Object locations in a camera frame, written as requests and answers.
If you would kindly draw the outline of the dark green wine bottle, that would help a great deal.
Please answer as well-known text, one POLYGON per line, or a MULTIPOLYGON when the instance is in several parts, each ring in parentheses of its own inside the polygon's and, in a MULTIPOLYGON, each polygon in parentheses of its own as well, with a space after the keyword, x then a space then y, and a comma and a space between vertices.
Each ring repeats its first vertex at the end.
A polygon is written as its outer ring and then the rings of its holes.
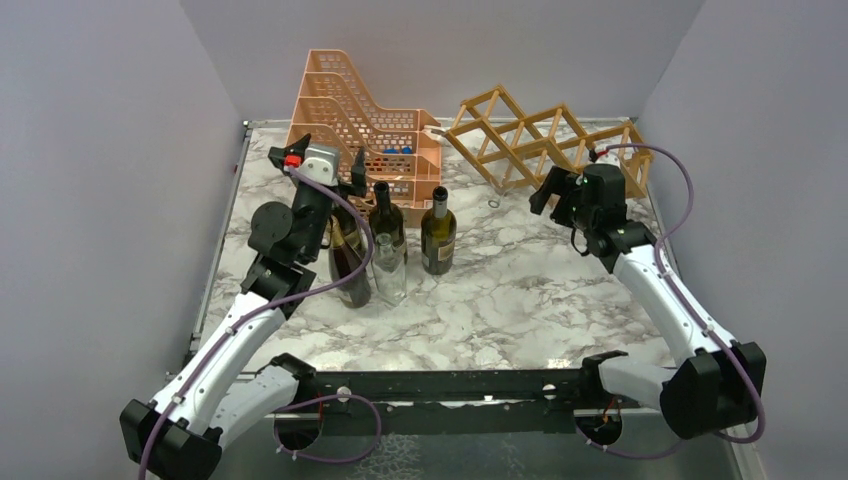
POLYGON ((401 209, 392 202, 390 186, 386 181, 378 181, 373 185, 375 206, 368 214, 368 224, 372 236, 388 234, 393 247, 403 254, 404 262, 408 262, 407 242, 405 235, 405 219, 401 209))

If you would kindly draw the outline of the red bottle gold cap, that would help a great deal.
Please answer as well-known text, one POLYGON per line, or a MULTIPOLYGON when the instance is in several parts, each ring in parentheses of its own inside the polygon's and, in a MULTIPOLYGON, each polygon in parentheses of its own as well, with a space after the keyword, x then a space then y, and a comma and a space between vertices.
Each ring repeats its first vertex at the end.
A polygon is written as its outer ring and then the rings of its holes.
POLYGON ((329 224, 329 271, 333 282, 349 278, 338 286, 336 292, 342 303, 348 308, 364 307, 371 299, 371 289, 367 274, 362 270, 359 274, 352 272, 362 265, 362 256, 351 246, 343 235, 341 224, 335 215, 330 217, 329 224))

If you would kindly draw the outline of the green bottle silver cap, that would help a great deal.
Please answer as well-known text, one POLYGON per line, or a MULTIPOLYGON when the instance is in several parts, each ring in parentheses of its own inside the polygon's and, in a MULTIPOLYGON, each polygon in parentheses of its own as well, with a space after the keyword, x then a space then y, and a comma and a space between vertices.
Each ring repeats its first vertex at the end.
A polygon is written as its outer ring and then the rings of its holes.
POLYGON ((421 220, 422 264, 431 275, 443 275, 453 265, 457 220, 448 208, 444 186, 432 192, 432 206, 421 220))

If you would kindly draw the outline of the dark bottle brown label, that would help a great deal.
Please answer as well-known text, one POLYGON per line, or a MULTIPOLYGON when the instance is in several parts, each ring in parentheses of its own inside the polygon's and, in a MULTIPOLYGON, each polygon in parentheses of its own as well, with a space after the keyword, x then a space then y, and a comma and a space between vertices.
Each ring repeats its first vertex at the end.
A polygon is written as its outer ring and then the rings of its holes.
POLYGON ((338 203, 333 206, 332 215, 338 221, 346 243, 357 253, 360 259, 363 259, 367 247, 363 243, 361 229, 356 217, 338 203))

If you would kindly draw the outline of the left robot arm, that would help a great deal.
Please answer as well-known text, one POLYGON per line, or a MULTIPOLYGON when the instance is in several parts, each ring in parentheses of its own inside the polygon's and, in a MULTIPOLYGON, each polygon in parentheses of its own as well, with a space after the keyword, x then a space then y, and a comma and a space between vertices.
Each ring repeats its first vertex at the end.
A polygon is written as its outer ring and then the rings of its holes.
POLYGON ((365 151, 358 150, 342 181, 339 149, 304 135, 270 149, 274 167, 292 179, 291 204, 270 201, 251 219, 249 247, 256 256, 225 319, 186 366, 149 401, 132 400, 119 422, 137 476, 160 479, 208 479, 224 450, 266 415, 280 407, 298 411, 313 401, 309 365, 291 358, 260 370, 250 381, 238 380, 262 344, 288 320, 300 303, 352 282, 364 271, 314 287, 308 264, 317 260, 334 206, 358 222, 367 222, 348 202, 365 195, 365 151))

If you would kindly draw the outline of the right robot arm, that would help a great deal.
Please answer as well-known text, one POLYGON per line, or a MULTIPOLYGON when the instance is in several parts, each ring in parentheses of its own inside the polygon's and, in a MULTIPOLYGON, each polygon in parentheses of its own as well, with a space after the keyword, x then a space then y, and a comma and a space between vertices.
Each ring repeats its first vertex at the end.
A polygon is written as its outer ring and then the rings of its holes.
POLYGON ((581 173, 553 167, 530 198, 539 215, 550 198, 556 224, 582 235, 583 256, 597 258, 632 294, 668 345, 674 367, 624 353, 584 363, 579 398, 600 407, 623 396, 659 411, 681 439, 714 434, 762 419, 766 356, 714 320, 671 269, 649 228, 628 217, 619 168, 591 164, 581 173))

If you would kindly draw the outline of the wooden wine rack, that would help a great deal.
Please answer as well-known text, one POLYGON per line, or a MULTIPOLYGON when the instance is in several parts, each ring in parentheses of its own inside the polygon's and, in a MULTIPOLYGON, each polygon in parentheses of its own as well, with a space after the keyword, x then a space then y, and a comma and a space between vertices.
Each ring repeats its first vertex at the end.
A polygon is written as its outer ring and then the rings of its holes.
POLYGON ((528 113, 498 84, 463 100, 443 138, 495 190, 539 187, 553 166, 581 174, 601 148, 617 158, 625 196, 648 196, 654 154, 631 120, 591 132, 567 104, 528 113))

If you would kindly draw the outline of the peach plastic file organizer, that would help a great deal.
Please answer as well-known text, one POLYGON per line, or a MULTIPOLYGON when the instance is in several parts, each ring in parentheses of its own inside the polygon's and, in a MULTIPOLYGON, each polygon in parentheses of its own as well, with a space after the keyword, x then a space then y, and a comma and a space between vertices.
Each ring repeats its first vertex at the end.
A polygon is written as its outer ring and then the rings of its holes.
POLYGON ((408 229, 418 229, 442 183, 442 146, 429 135, 438 122, 423 109, 383 108, 372 98, 346 52, 309 51, 286 139, 306 134, 337 148, 339 176, 349 182, 357 153, 365 155, 368 192, 352 203, 364 215, 375 206, 373 184, 389 184, 390 199, 408 229))

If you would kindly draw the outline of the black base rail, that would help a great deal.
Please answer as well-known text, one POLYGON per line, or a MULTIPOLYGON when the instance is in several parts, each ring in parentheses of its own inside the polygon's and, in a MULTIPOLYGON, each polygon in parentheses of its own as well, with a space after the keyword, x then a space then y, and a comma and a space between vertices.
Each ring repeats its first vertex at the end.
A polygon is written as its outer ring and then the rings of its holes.
POLYGON ((580 432, 610 445, 633 402, 578 369, 318 372, 272 430, 293 447, 319 436, 580 432))

